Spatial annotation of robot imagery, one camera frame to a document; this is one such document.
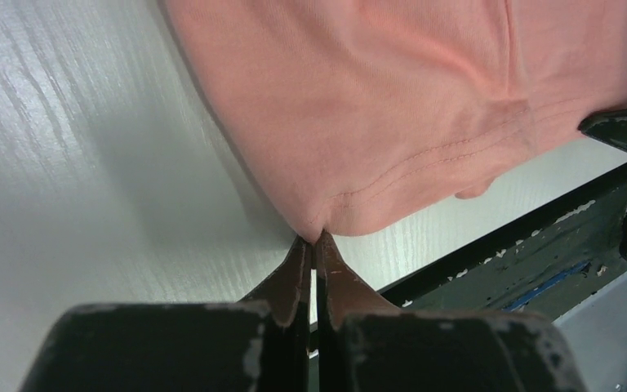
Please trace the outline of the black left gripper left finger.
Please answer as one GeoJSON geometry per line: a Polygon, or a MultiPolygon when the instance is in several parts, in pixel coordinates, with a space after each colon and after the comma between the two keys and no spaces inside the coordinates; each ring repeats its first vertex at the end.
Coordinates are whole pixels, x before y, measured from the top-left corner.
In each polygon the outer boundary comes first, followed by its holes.
{"type": "Polygon", "coordinates": [[[241,300],[96,303],[52,326],[23,391],[305,391],[311,246],[241,300]]]}

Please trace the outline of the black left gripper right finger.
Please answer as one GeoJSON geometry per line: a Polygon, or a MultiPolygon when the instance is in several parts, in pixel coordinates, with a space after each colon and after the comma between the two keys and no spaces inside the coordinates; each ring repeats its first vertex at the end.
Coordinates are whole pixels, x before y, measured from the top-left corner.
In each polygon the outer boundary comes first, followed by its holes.
{"type": "Polygon", "coordinates": [[[564,336],[537,314],[410,311],[373,290],[333,237],[314,246],[322,391],[583,391],[564,336]]]}

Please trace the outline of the salmon pink t shirt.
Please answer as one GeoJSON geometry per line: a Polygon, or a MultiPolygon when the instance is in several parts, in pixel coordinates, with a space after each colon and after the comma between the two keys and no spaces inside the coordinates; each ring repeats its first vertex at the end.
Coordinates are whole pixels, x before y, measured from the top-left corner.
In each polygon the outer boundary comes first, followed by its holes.
{"type": "Polygon", "coordinates": [[[301,237],[376,232],[627,107],[627,1],[169,1],[207,103],[301,237]]]}

